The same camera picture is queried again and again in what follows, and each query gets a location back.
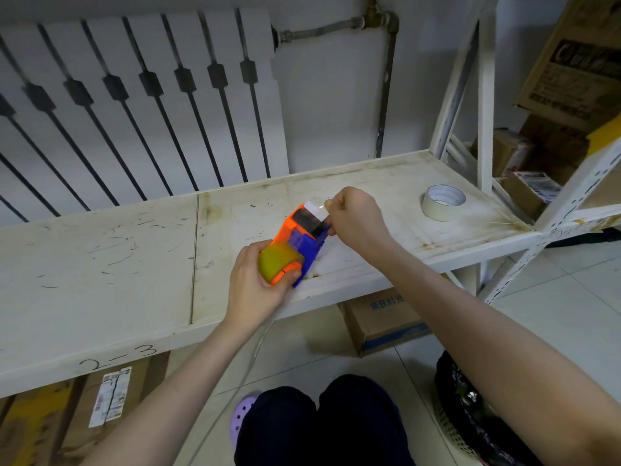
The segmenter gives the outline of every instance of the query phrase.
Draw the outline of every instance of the black trash bag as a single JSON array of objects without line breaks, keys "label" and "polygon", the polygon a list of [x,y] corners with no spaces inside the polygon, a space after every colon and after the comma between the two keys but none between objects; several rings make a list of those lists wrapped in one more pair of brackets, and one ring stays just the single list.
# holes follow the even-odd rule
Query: black trash bag
[{"label": "black trash bag", "polygon": [[489,466],[543,466],[522,440],[494,414],[448,352],[436,364],[435,388],[446,417]]}]

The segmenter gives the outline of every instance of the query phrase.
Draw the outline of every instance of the metal pipe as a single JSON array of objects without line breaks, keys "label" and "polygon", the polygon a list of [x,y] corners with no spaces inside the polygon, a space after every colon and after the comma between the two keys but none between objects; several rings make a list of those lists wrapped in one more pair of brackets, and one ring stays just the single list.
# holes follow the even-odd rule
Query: metal pipe
[{"label": "metal pipe", "polygon": [[282,44],[287,44],[289,42],[297,41],[299,39],[320,37],[329,33],[333,33],[334,31],[339,31],[341,29],[362,29],[364,25],[364,17],[355,16],[348,20],[338,21],[336,23],[328,24],[327,26],[322,26],[321,28],[307,29],[304,31],[281,31],[279,37]]},{"label": "metal pipe", "polygon": [[379,102],[379,124],[377,125],[375,158],[382,156],[384,128],[386,127],[386,112],[388,110],[388,95],[390,93],[390,82],[392,78],[392,61],[394,60],[394,46],[397,43],[397,33],[399,32],[398,16],[392,11],[387,11],[384,15],[387,17],[388,53],[386,56],[386,68],[384,70],[384,82],[382,84],[382,96]]}]

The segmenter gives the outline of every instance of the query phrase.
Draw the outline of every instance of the left hand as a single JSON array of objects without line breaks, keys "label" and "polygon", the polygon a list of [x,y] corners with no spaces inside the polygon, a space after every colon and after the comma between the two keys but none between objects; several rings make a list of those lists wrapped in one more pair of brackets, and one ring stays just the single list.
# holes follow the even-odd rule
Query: left hand
[{"label": "left hand", "polygon": [[283,302],[284,295],[300,277],[299,270],[287,272],[274,286],[259,274],[257,259],[271,240],[255,242],[237,255],[229,284],[229,307],[223,322],[253,333]]}]

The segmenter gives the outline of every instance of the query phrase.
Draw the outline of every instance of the hand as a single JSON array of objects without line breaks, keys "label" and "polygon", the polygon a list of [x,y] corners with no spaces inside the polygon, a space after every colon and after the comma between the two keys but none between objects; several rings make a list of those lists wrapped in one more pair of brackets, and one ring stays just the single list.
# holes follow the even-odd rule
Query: hand
[{"label": "hand", "polygon": [[299,270],[287,272],[270,286],[259,274],[257,259],[271,240],[255,242],[237,255],[229,284],[229,307],[224,322],[253,333],[283,302],[284,295],[300,277]]},{"label": "hand", "polygon": [[375,199],[361,189],[346,186],[324,206],[332,226],[328,233],[338,235],[369,263],[373,264],[369,260],[394,242]]}]

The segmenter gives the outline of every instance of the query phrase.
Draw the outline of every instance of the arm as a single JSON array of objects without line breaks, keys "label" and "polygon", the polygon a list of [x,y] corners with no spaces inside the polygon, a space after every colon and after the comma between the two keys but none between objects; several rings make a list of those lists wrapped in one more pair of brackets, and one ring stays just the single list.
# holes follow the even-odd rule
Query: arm
[{"label": "arm", "polygon": [[274,287],[268,285],[256,264],[259,252],[268,244],[253,243],[241,250],[231,272],[224,320],[82,466],[165,466],[175,462],[224,370],[300,276],[288,272]]},{"label": "arm", "polygon": [[541,462],[621,464],[621,406],[578,366],[408,253],[364,191],[344,188],[325,207],[335,233],[399,289]]}]

